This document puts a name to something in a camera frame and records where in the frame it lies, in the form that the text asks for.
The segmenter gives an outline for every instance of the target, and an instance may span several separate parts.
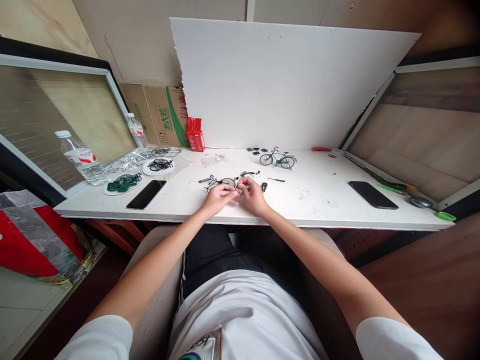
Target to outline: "red item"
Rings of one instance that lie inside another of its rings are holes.
[[[199,117],[188,117],[188,141],[191,150],[198,153],[205,151],[204,133],[201,130],[202,119]]]
[[[51,285],[80,281],[93,260],[70,220],[28,190],[0,193],[0,266]]]

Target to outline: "person's right hand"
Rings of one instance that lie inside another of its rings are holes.
[[[260,217],[270,210],[264,198],[264,193],[251,177],[242,177],[236,187],[242,191],[246,206]]]

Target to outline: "person's left hand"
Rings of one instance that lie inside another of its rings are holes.
[[[235,198],[241,197],[242,194],[237,192],[233,186],[220,184],[214,186],[208,192],[208,195],[199,210],[203,210],[211,218],[218,214],[228,203],[238,206],[239,203],[234,201]]]

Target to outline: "hand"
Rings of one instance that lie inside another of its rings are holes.
[[[258,216],[263,217],[263,215],[271,209],[265,201],[264,193],[260,185],[251,177],[242,177],[236,187],[242,191],[246,206]]]
[[[234,199],[241,196],[242,194],[237,192],[233,186],[220,184],[210,189],[205,201],[203,202],[203,205],[199,210],[205,212],[210,219],[213,215],[218,214],[220,210],[222,210],[228,203],[232,204],[233,206],[238,206],[239,203],[234,201]]]

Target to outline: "smartphone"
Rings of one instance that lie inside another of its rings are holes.
[[[370,205],[377,209],[396,210],[399,207],[388,197],[365,181],[350,181],[350,186],[356,190]]]
[[[155,195],[164,187],[165,180],[152,180],[143,188],[135,198],[126,206],[128,209],[145,209],[154,199]]]

